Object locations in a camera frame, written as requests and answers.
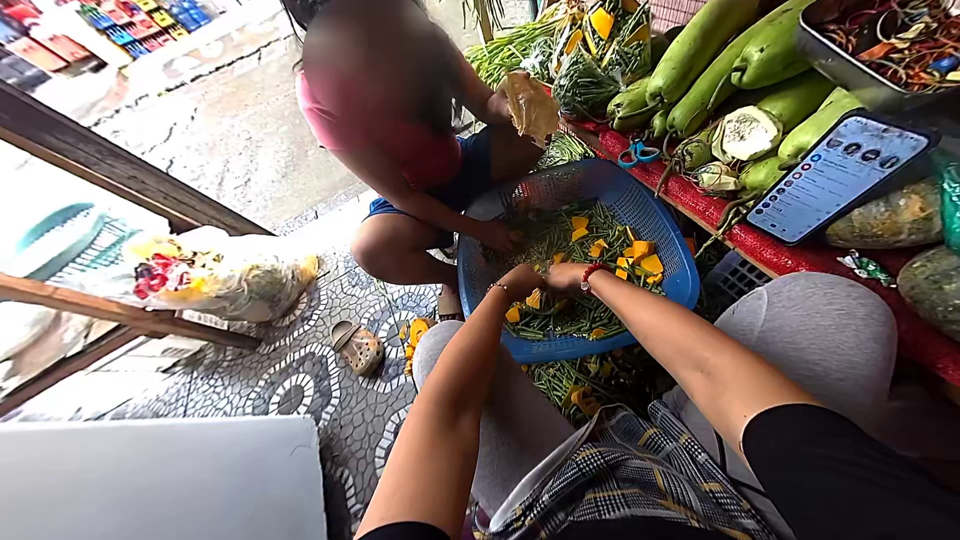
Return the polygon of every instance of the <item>blue shorts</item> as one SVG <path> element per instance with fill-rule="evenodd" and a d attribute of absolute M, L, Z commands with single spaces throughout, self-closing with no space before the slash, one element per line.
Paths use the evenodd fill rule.
<path fill-rule="evenodd" d="M 467 209 L 470 203 L 478 196 L 493 187 L 490 178 L 490 137 L 492 130 L 486 127 L 480 133 L 467 138 L 457 137 L 460 143 L 460 170 L 449 182 L 427 189 L 425 193 L 444 203 L 455 212 Z M 381 213 L 407 212 L 398 209 L 383 197 L 377 197 L 370 203 L 370 213 L 367 217 Z M 437 241 L 430 244 L 429 249 L 448 248 L 453 245 L 453 233 L 441 231 Z"/>

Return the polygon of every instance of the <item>tiled floor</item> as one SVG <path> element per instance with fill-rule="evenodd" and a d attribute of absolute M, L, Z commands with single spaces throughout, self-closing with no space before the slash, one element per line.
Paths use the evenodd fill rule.
<path fill-rule="evenodd" d="M 114 408 L 79 403 L 50 413 L 33 404 L 5 420 L 308 414 L 321 435 L 330 538 L 348 538 L 416 393 L 403 374 L 397 333 L 414 317 L 432 316 L 439 292 L 435 285 L 384 284 L 356 266 L 348 240 L 371 197 L 364 194 L 295 234 L 324 253 L 324 273 L 291 313 L 257 329 L 263 335 L 258 350 L 205 346 L 177 373 Z M 366 325 L 384 341 L 385 361 L 373 377 L 357 377 L 334 354 L 329 329 L 341 319 Z"/>

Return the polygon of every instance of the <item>plaid shirt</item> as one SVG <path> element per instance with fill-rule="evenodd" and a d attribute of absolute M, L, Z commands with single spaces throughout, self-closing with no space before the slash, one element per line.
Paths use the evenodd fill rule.
<path fill-rule="evenodd" d="M 776 538 L 663 401 L 652 422 L 604 407 L 571 451 L 488 538 L 547 538 L 570 522 L 647 517 L 732 538 Z"/>

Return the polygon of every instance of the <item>metal tray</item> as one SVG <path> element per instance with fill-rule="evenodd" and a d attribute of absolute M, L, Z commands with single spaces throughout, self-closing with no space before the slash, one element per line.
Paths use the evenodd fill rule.
<path fill-rule="evenodd" d="M 955 95 L 956 88 L 931 93 L 908 92 L 890 83 L 813 29 L 812 13 L 831 11 L 837 0 L 817 0 L 804 8 L 797 29 L 797 43 L 813 67 L 859 99 L 869 110 L 903 112 Z"/>

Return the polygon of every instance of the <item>gray pants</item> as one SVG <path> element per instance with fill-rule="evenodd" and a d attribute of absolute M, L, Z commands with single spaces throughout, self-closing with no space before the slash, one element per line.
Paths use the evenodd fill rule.
<path fill-rule="evenodd" d="M 426 333 L 414 355 L 417 385 L 463 323 Z M 893 374 L 897 330 L 889 307 L 869 289 L 830 274 L 799 273 L 773 280 L 728 309 L 717 328 L 777 366 L 833 410 L 867 432 L 875 430 Z M 728 476 L 762 491 L 750 470 L 724 445 L 678 386 L 663 399 Z M 492 515 L 514 487 L 573 433 L 573 428 L 501 347 L 480 421 L 480 452 L 472 494 Z M 792 537 L 777 510 L 750 488 L 740 489 L 778 534 Z"/>

